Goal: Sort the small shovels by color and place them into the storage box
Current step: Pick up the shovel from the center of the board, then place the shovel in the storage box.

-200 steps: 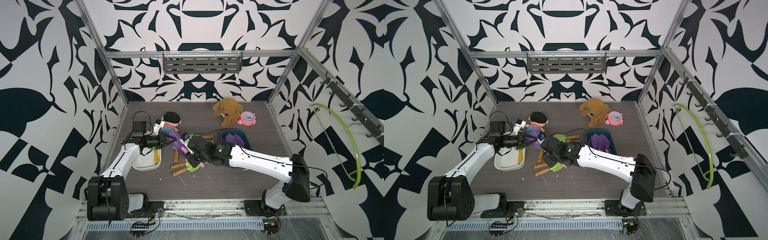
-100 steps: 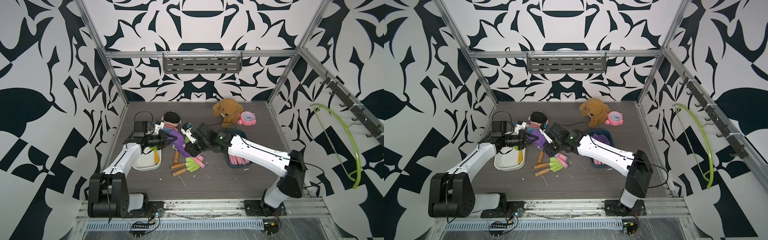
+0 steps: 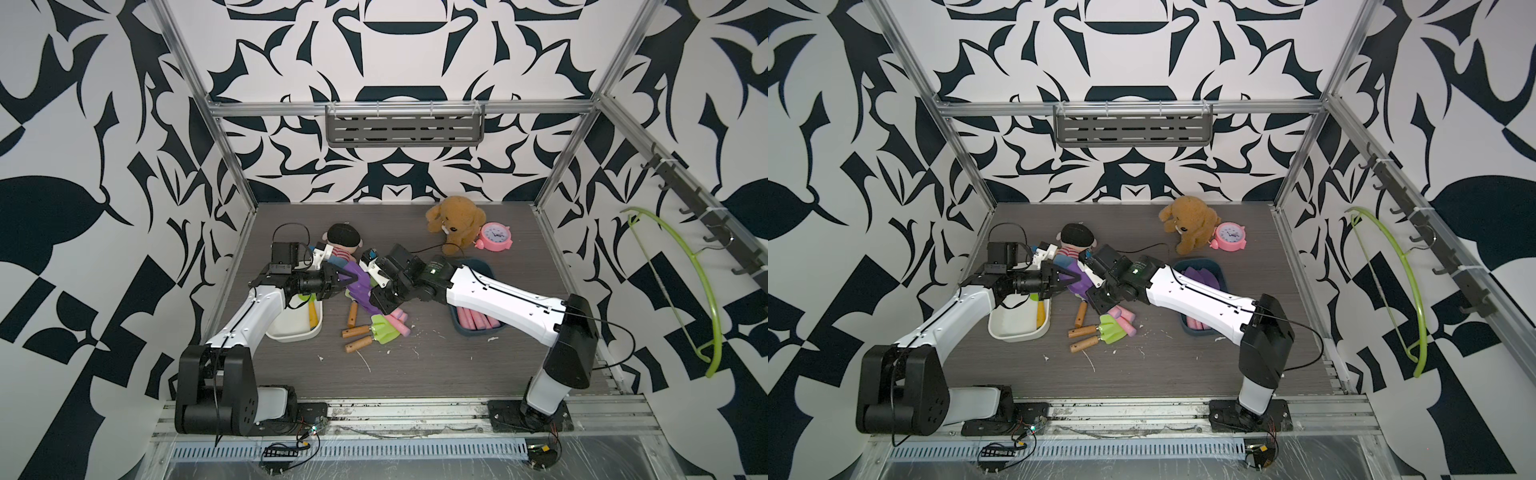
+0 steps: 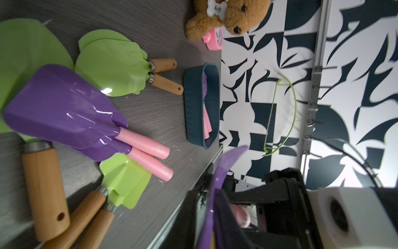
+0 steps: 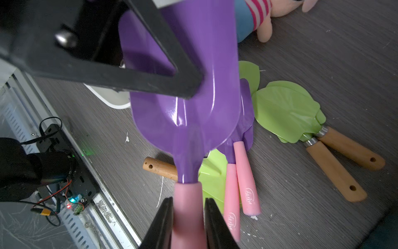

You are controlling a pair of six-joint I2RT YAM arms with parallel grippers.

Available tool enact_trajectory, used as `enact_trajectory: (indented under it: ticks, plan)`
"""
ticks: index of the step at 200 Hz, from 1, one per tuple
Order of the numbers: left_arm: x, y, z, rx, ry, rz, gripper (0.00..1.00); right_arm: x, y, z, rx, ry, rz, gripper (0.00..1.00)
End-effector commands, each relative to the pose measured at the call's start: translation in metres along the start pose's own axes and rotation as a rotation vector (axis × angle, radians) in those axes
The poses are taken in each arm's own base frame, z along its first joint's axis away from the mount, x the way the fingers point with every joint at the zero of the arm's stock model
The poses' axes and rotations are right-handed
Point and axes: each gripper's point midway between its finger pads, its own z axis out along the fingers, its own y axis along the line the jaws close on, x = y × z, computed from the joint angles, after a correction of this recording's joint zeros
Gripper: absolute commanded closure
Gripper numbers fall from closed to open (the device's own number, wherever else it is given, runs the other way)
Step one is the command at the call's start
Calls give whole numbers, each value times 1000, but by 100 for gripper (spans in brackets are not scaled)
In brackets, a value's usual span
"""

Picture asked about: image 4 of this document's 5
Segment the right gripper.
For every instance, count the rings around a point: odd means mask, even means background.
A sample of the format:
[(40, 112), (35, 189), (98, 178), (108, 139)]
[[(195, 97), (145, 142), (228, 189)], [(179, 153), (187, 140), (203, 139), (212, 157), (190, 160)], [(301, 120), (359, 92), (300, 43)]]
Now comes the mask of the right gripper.
[[(205, 176), (207, 197), (212, 177), (213, 174)], [(265, 175), (263, 181), (265, 185), (243, 192), (225, 192), (232, 212), (233, 206), (256, 208), (257, 225), (254, 228), (239, 226), (252, 249), (322, 249), (300, 171), (292, 168), (273, 171)], [(215, 233), (211, 234), (211, 247), (216, 248)]]

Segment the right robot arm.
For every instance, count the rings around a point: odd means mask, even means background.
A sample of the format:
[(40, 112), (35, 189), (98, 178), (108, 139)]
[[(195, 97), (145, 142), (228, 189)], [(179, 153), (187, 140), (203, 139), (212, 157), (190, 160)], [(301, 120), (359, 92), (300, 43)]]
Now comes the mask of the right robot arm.
[(240, 146), (216, 164), (197, 249), (395, 249), (398, 191), (380, 186), (308, 191), (300, 171), (264, 176), (243, 192), (222, 190)]

